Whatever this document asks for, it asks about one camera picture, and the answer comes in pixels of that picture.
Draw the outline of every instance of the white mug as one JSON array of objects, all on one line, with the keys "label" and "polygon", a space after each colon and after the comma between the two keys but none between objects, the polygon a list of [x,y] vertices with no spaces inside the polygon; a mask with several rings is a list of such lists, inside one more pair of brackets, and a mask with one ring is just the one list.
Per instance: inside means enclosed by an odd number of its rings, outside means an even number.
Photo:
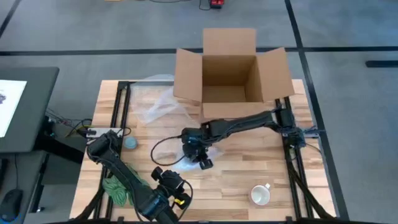
[{"label": "white mug", "polygon": [[257,185],[251,189],[251,200],[256,205],[266,205],[271,199],[271,193],[269,192],[269,184]]}]

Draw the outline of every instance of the wooden table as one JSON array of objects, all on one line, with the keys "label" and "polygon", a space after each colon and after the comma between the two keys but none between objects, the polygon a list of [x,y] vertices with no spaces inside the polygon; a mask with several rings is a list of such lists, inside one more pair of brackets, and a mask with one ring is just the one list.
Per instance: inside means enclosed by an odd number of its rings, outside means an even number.
[{"label": "wooden table", "polygon": [[[109,127],[118,81],[102,81],[93,117],[94,126]],[[293,83],[296,94],[290,97],[290,101],[297,125],[309,128],[312,126],[312,117],[303,82],[293,80]],[[152,146],[163,138],[180,134],[181,129],[188,123],[191,124],[191,121],[188,121],[184,114],[173,112],[144,126],[135,113],[138,108],[148,108],[168,88],[170,86],[146,85],[131,89],[127,126],[132,129],[131,135],[137,138],[139,146],[134,150],[123,148],[121,158],[132,165],[152,187],[157,185],[150,177],[150,173],[156,167],[149,157]],[[188,111],[190,117],[198,121],[200,113],[198,103],[184,99],[178,99],[178,102]],[[269,102],[267,105],[273,108],[274,102]],[[316,139],[307,139],[307,143],[318,147]],[[267,128],[258,128],[233,134],[216,146],[223,151],[223,155],[213,161],[215,164],[213,168],[181,173],[181,176],[194,188],[193,202],[183,220],[282,221],[286,216],[294,218],[280,134]],[[164,142],[164,145],[156,151],[158,159],[165,158],[161,162],[174,161],[179,156],[177,154],[181,153],[181,143],[178,140]],[[326,211],[335,215],[321,154],[312,147],[305,147],[302,149],[302,157],[309,189]],[[96,165],[85,155],[70,213],[71,218],[80,214],[93,198],[98,189],[101,168],[101,164]],[[269,204],[257,207],[249,203],[248,193],[251,188],[266,183],[271,185]],[[301,191],[298,191],[302,214],[305,217],[304,200]],[[104,217],[106,203],[103,203],[102,208],[101,217]],[[175,208],[175,212],[180,214],[181,210]],[[112,220],[116,220],[119,216],[124,216],[126,221],[137,220],[130,205],[123,208],[114,206]]]}]

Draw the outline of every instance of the small blue object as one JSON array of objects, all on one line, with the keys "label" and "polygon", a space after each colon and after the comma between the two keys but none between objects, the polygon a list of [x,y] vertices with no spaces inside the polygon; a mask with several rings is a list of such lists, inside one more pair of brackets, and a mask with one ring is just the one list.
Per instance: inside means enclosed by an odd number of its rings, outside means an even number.
[{"label": "small blue object", "polygon": [[128,149],[135,149],[137,147],[137,140],[134,137],[127,137],[124,140],[124,147]]}]

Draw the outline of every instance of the open cardboard box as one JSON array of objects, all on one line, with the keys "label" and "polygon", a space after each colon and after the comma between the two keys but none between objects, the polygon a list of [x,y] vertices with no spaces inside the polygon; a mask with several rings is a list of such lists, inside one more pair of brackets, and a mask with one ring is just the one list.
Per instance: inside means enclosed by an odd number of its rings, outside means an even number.
[{"label": "open cardboard box", "polygon": [[205,29],[203,55],[177,50],[174,96],[199,101],[202,118],[238,118],[294,94],[283,48],[256,55],[254,29]]}]

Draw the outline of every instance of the green rope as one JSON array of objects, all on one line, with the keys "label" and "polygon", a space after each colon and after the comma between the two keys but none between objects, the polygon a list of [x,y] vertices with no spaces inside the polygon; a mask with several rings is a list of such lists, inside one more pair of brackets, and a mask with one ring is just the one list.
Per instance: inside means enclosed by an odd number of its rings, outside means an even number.
[{"label": "green rope", "polygon": [[[149,186],[148,182],[140,178],[138,173],[129,164],[126,164],[126,166],[129,168],[132,174],[134,174],[141,181],[142,184]],[[130,205],[134,206],[130,192],[126,190],[123,184],[114,175],[111,178],[103,179],[102,186],[105,192],[112,198],[113,203],[116,205],[123,207],[128,199]]]}]

